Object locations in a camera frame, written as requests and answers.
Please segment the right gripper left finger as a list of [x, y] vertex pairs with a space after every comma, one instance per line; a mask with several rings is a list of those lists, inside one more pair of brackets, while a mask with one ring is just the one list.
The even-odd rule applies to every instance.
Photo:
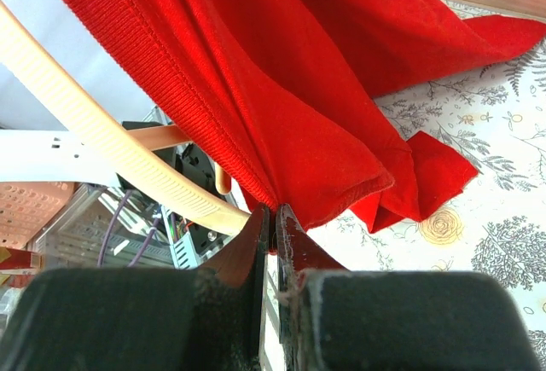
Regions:
[[200, 267], [57, 269], [22, 293], [4, 370], [258, 370], [270, 211]]

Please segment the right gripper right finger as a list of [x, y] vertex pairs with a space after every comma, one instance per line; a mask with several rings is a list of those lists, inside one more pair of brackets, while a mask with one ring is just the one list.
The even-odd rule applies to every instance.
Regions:
[[510, 296], [476, 272], [350, 271], [276, 212], [289, 370], [537, 370]]

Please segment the light wooden hanger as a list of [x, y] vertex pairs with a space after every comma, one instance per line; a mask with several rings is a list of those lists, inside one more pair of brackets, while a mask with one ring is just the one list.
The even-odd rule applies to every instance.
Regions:
[[191, 182], [151, 148], [186, 142], [175, 126], [125, 130], [18, 21], [1, 7], [1, 62], [83, 144], [137, 189], [187, 219], [236, 236], [249, 215]]

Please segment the red t shirt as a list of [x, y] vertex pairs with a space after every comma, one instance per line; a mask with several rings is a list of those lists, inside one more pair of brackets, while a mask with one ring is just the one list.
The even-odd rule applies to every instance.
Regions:
[[462, 20], [440, 0], [63, 0], [240, 185], [306, 229], [352, 209], [376, 232], [421, 221], [476, 176], [377, 96], [522, 55], [543, 23]]

